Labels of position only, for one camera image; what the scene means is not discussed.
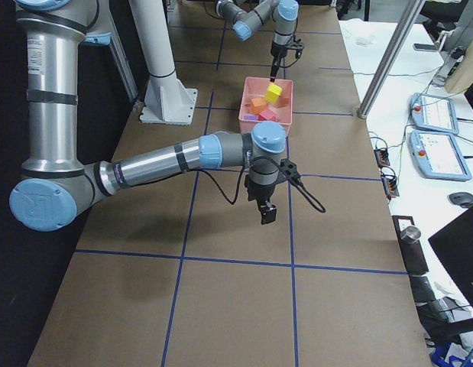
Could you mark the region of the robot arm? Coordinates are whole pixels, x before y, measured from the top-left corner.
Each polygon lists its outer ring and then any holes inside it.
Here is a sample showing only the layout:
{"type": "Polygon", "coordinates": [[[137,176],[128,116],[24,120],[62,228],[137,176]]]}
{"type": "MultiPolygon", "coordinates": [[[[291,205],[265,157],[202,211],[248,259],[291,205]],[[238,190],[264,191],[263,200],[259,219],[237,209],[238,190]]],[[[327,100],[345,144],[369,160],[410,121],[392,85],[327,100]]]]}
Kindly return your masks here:
{"type": "Polygon", "coordinates": [[[120,190],[154,184],[190,171],[220,167],[248,172],[245,187],[273,222],[285,129],[262,121],[248,133],[216,132],[132,158],[114,161],[121,126],[102,123],[93,133],[77,123],[78,53],[83,44],[108,47],[113,69],[130,100],[135,80],[107,1],[18,1],[16,20],[27,35],[28,159],[9,207],[29,229],[51,232],[120,190]]]}
{"type": "Polygon", "coordinates": [[[274,82],[289,50],[295,52],[296,60],[302,56],[304,45],[296,37],[300,5],[294,0],[259,1],[255,8],[245,11],[240,6],[242,3],[243,1],[217,1],[215,13],[232,24],[233,31],[242,41],[252,37],[267,21],[274,22],[270,73],[270,81],[274,82]]]}

